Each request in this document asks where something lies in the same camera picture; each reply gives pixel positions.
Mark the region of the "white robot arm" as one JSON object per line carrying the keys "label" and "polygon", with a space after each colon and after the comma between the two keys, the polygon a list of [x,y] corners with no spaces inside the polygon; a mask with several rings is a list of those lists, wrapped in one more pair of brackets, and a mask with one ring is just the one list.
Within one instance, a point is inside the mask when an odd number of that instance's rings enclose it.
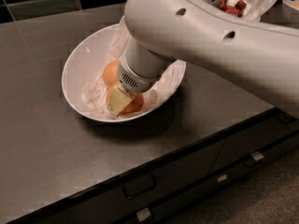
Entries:
{"label": "white robot arm", "polygon": [[299,118],[299,30],[239,19],[218,0],[127,0],[124,21],[131,37],[107,101],[113,114],[182,60]]}

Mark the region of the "white rounded gripper body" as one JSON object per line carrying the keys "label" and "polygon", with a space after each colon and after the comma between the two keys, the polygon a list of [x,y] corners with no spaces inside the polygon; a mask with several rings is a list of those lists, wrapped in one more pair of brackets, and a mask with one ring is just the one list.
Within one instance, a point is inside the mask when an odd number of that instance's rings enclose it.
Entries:
{"label": "white rounded gripper body", "polygon": [[142,77],[138,75],[127,62],[127,58],[122,55],[117,69],[117,77],[122,86],[131,92],[143,93],[148,91],[155,83],[155,78]]}

